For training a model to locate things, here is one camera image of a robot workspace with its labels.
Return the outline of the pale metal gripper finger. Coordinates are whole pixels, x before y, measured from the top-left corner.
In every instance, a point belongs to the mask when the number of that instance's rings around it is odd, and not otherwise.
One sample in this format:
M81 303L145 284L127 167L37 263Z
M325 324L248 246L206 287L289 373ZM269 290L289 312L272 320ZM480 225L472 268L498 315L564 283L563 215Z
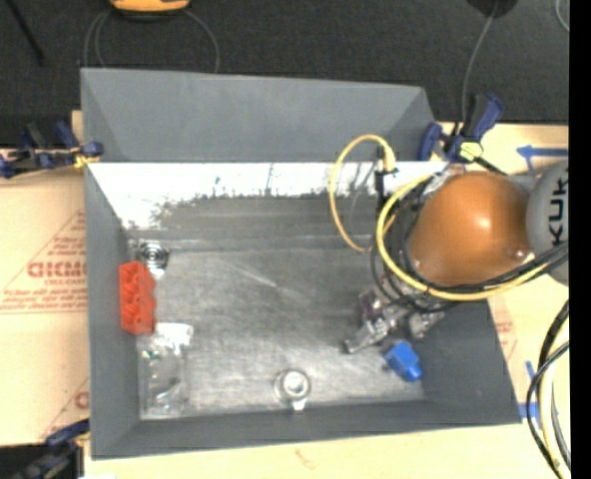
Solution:
M385 318L366 320L353 336L344 341L344 349L347 353L354 354L368 347L382 344L392 330L393 325Z
M363 318L379 318L382 312L382 298L373 289L368 289L358 296Z

